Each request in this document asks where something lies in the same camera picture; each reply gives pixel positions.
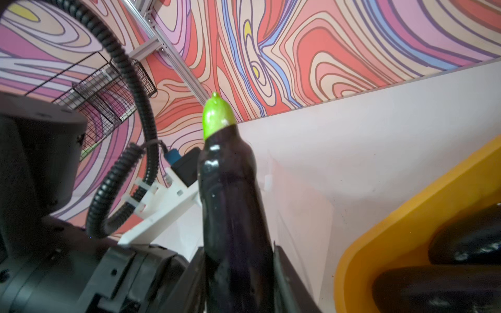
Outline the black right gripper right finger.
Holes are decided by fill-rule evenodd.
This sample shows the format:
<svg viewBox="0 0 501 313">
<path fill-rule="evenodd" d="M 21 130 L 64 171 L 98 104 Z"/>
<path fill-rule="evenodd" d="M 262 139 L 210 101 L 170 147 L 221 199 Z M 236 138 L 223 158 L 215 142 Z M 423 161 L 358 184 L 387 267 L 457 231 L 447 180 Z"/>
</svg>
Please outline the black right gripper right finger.
<svg viewBox="0 0 501 313">
<path fill-rule="evenodd" d="M 321 313 L 279 245 L 275 245 L 273 253 L 273 270 L 275 312 Z"/>
</svg>

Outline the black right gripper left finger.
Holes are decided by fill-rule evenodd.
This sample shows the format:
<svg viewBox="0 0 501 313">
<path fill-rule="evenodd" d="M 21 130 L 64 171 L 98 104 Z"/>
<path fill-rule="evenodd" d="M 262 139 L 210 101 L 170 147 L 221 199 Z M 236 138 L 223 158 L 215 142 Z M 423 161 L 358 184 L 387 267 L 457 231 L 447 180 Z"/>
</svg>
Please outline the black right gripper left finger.
<svg viewBox="0 0 501 313">
<path fill-rule="evenodd" d="M 158 312 L 205 312 L 205 260 L 204 248 L 199 247 L 167 300 L 160 303 Z"/>
</svg>

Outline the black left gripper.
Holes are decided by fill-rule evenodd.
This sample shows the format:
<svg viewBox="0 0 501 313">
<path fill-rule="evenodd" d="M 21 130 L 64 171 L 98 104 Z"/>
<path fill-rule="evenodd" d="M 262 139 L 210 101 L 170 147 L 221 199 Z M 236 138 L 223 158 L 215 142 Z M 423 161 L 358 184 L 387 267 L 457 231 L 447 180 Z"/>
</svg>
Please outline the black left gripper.
<svg viewBox="0 0 501 313">
<path fill-rule="evenodd" d="M 188 312 L 185 258 L 53 216 L 72 198 L 86 126 L 73 110 L 1 94 L 1 311 Z"/>
</svg>

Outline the purple eggplant green stem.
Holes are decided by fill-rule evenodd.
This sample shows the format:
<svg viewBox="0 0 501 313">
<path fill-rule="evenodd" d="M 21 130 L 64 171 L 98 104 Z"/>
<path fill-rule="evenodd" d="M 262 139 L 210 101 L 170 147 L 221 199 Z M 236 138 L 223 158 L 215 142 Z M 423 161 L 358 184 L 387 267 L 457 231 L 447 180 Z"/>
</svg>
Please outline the purple eggplant green stem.
<svg viewBox="0 0 501 313">
<path fill-rule="evenodd" d="M 273 312 L 273 250 L 253 150 L 231 105 L 206 101 L 198 158 L 208 312 Z"/>
</svg>

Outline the clear zip-top plastic bag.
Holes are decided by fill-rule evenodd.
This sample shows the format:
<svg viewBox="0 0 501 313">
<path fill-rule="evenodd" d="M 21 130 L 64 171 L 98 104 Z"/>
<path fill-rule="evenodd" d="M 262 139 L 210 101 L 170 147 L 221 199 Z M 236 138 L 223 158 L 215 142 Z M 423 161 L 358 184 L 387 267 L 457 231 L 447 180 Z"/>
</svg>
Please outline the clear zip-top plastic bag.
<svg viewBox="0 0 501 313">
<path fill-rule="evenodd" d="M 273 243 L 283 248 L 314 302 L 320 301 L 333 206 L 270 155 L 257 158 L 257 180 Z"/>
</svg>

